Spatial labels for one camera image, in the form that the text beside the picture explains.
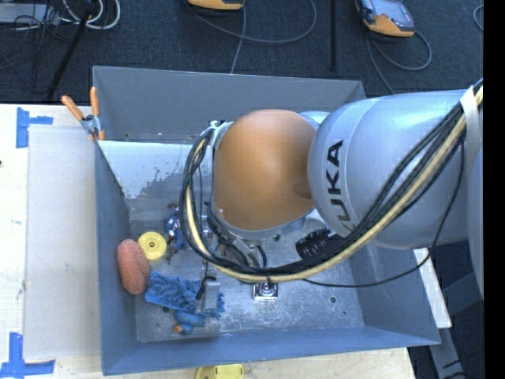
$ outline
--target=blue toy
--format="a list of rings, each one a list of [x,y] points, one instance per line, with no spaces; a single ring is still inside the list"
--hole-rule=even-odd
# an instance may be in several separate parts
[[[206,317],[219,319],[224,312],[222,293],[219,293],[216,309],[196,312],[196,294],[200,286],[200,280],[184,280],[180,276],[165,276],[152,271],[144,298],[146,302],[175,310],[175,320],[182,327],[181,334],[191,334],[193,327],[204,326]]]

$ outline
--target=orange handle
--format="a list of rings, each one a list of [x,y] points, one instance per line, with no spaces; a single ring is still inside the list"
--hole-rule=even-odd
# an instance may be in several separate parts
[[[72,115],[75,117],[77,121],[82,121],[84,119],[84,115],[79,107],[73,102],[73,100],[69,96],[62,96],[62,103],[72,112]]]
[[[98,96],[96,94],[96,87],[92,87],[89,90],[89,100],[92,104],[92,111],[94,116],[100,115],[100,105],[98,104]]]

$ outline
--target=blue plastic piece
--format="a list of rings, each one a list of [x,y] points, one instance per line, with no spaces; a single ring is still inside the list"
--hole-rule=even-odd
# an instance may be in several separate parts
[[[188,336],[189,334],[191,334],[193,332],[193,327],[192,325],[187,325],[186,323],[181,323],[179,324],[182,328],[182,331],[181,331],[181,334],[183,336]]]
[[[0,377],[24,379],[26,375],[47,375],[53,373],[56,361],[25,363],[23,359],[23,336],[16,332],[9,334],[9,361],[3,362]]]
[[[201,314],[193,314],[185,312],[184,310],[175,310],[174,313],[175,320],[180,325],[192,325],[193,327],[204,327],[205,326],[205,316]]]
[[[170,233],[170,231],[173,231],[175,234],[175,242],[172,244],[172,246],[177,251],[179,251],[182,247],[187,247],[184,234],[181,230],[181,224],[179,223],[178,209],[175,209],[170,217],[166,218],[163,222],[165,223],[165,233]]]
[[[23,108],[17,108],[17,133],[16,133],[16,148],[28,147],[28,127],[31,124],[52,125],[52,117],[34,117],[30,118],[30,112]]]

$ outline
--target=yellow spool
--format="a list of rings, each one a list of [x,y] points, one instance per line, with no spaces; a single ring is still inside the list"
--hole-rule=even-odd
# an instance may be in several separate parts
[[[161,260],[165,256],[166,240],[160,233],[146,231],[139,237],[138,243],[150,262]]]

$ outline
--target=yellow cable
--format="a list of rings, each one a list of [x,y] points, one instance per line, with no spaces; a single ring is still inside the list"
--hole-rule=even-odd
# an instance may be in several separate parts
[[[483,99],[482,87],[476,94],[477,105],[480,105]],[[344,249],[341,253],[337,254],[335,257],[331,258],[324,263],[321,263],[315,267],[309,268],[305,271],[295,272],[289,275],[271,275],[271,276],[262,276],[262,275],[251,275],[243,272],[236,272],[232,269],[225,268],[221,265],[217,265],[211,263],[212,266],[217,268],[219,271],[227,274],[228,276],[232,276],[237,280],[248,282],[248,283],[257,283],[257,282],[288,282],[293,280],[302,280],[304,278],[308,278],[312,275],[318,274],[326,269],[338,264],[339,262],[347,259],[352,254],[356,253],[362,246],[364,246],[373,236],[377,235],[381,232],[391,221],[395,219],[395,217],[402,211],[405,205],[407,205],[410,198],[417,192],[418,189],[421,188],[426,181],[428,181],[430,175],[436,170],[439,163],[443,160],[444,156],[451,150],[452,145],[459,139],[463,131],[466,127],[466,118],[465,115],[461,115],[458,122],[452,129],[451,133],[447,137],[447,139],[440,145],[439,149],[436,151],[433,158],[428,162],[426,168],[419,174],[419,177],[416,181],[413,182],[413,185],[403,194],[403,196],[398,200],[398,202],[375,224],[373,225],[366,233],[364,233],[354,244]],[[212,255],[208,252],[205,244],[202,242],[200,235],[198,234],[198,229],[196,228],[195,219],[193,215],[193,208],[191,206],[191,191],[189,187],[185,189],[185,206],[188,213],[188,222],[189,229],[191,231],[191,235],[193,236],[196,246],[202,253],[207,254],[209,257]]]

